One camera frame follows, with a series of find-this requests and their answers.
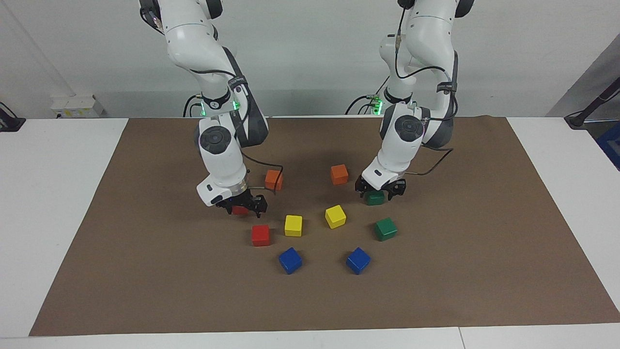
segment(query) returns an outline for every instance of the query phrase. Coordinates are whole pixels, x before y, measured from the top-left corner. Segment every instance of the red cube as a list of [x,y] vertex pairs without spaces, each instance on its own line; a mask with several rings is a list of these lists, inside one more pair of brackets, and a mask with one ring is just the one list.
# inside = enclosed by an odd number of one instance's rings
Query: red cube
[[232,207],[232,214],[245,215],[245,214],[248,214],[248,212],[250,212],[250,210],[246,209],[243,206],[233,206]]
[[269,246],[269,225],[255,225],[252,227],[252,244],[256,247]]

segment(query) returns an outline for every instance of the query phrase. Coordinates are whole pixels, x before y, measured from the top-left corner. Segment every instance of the black joint cap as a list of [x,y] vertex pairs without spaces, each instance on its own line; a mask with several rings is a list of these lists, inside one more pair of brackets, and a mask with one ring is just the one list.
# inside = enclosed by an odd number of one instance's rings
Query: black joint cap
[[404,115],[396,119],[394,128],[398,136],[405,142],[413,142],[424,135],[422,121],[411,115]]
[[222,126],[212,126],[200,135],[200,146],[211,154],[219,155],[226,151],[233,136]]

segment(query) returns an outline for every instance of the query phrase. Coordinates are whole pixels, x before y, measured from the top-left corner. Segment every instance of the green led light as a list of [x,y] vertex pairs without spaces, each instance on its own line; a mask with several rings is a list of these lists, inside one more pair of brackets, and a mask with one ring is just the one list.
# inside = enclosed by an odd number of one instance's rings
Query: green led light
[[377,98],[376,104],[374,105],[373,114],[381,115],[383,111],[383,101]]

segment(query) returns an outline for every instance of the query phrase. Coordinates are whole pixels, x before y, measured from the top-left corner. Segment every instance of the blue cube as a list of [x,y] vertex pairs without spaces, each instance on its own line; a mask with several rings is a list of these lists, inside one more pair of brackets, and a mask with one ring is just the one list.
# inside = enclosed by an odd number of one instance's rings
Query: blue cube
[[368,263],[370,263],[370,256],[359,247],[347,258],[347,266],[357,275],[361,274]]
[[293,274],[301,266],[301,256],[293,247],[286,250],[278,258],[287,274]]

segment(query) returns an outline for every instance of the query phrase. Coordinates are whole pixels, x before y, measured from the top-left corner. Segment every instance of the white wall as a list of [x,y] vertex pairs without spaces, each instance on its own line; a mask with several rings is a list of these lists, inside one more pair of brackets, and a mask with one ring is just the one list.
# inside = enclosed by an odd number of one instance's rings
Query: white wall
[[[177,116],[197,91],[137,0],[4,1],[71,88],[111,116]],[[224,0],[215,25],[264,113],[341,114],[386,76],[378,45],[399,16],[396,0]],[[477,0],[453,31],[461,115],[546,115],[620,32],[619,16],[618,0]],[[0,99],[46,117],[58,89],[0,20]]]

